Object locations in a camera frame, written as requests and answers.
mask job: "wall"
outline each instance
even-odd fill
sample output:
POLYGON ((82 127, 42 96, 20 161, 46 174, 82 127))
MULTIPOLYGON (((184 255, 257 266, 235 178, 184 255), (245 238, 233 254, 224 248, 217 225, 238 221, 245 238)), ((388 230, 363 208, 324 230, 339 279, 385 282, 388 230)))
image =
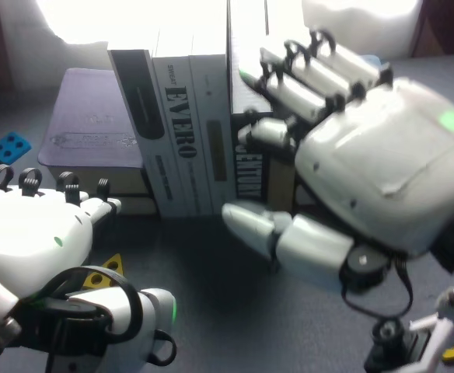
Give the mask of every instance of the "wall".
POLYGON ((111 69, 106 42, 66 44, 51 31, 36 0, 0 0, 0 15, 18 90, 59 86, 67 68, 111 69))

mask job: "robotic arm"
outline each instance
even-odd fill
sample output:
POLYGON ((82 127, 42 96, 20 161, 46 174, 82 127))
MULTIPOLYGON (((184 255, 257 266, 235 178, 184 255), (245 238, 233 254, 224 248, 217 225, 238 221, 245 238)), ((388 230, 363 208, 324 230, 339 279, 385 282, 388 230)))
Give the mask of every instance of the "robotic arm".
POLYGON ((120 212, 108 180, 96 196, 62 173, 56 190, 40 189, 38 169, 0 184, 0 354, 27 347, 49 353, 46 372, 138 372, 148 362, 168 365, 176 355, 170 336, 175 298, 162 289, 137 291, 123 276, 92 267, 93 238, 120 212), (112 287, 80 291, 92 272, 112 287), (160 358, 162 345, 171 353, 160 358))
POLYGON ((433 372, 454 344, 454 289, 437 314, 405 330, 413 293, 405 263, 431 252, 454 271, 454 105, 418 82, 393 79, 325 30, 268 40, 239 64, 243 81, 281 119, 249 110, 246 147, 294 163, 303 186, 332 223, 237 201, 229 230, 305 281, 340 291, 353 309, 378 319, 368 373, 433 372), (410 303, 396 315, 351 304, 348 291, 379 285, 394 264, 410 303))

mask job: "hole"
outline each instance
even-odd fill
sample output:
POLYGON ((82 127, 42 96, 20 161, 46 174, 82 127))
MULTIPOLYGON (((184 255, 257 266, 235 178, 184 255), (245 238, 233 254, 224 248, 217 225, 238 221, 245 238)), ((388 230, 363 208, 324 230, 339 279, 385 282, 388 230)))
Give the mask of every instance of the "hole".
POLYGON ((93 278, 90 279, 90 282, 92 282, 93 285, 97 285, 100 284, 102 280, 103 276, 101 276, 100 274, 95 274, 93 278))
POLYGON ((116 270, 118 268, 117 262, 109 262, 108 263, 108 270, 116 270))

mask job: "book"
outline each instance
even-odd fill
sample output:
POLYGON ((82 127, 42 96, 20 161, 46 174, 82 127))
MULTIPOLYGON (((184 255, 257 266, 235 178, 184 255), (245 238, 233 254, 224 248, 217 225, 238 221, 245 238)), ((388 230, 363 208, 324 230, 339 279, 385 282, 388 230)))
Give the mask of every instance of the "book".
POLYGON ((214 214, 236 199, 227 75, 227 1, 204 4, 194 27, 190 70, 214 214))
POLYGON ((248 125, 244 111, 254 109, 270 115, 265 98, 256 94, 239 76, 239 59, 247 49, 260 45, 267 34, 264 0, 229 0, 229 92, 231 99, 232 152, 236 174, 236 196, 267 203, 270 157, 246 149, 237 138, 248 125))
POLYGON ((188 216, 211 215, 210 188, 190 70, 193 29, 167 26, 159 31, 152 63, 178 165, 188 216))
POLYGON ((70 68, 61 83, 38 160, 55 179, 71 171, 80 189, 96 194, 101 178, 111 197, 133 197, 122 213, 155 214, 152 190, 134 131, 112 71, 70 68))
POLYGON ((157 28, 124 33, 110 41, 108 54, 160 216, 182 218, 186 201, 152 63, 158 35, 157 28))

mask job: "white book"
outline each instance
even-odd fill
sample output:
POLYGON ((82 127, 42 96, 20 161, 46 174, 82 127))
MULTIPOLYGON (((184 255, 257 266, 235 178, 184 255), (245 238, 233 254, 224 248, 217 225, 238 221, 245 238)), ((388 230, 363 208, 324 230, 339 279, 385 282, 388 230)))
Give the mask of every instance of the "white book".
POLYGON ((167 26, 152 59, 189 216, 211 215, 201 129, 190 72, 193 30, 167 26))
POLYGON ((202 9, 207 23, 196 23, 190 70, 203 138, 204 158, 213 212, 236 199, 227 75, 227 2, 209 2, 202 9))
POLYGON ((188 215, 152 58, 157 29, 125 33, 108 45, 108 54, 142 153, 162 218, 188 215))

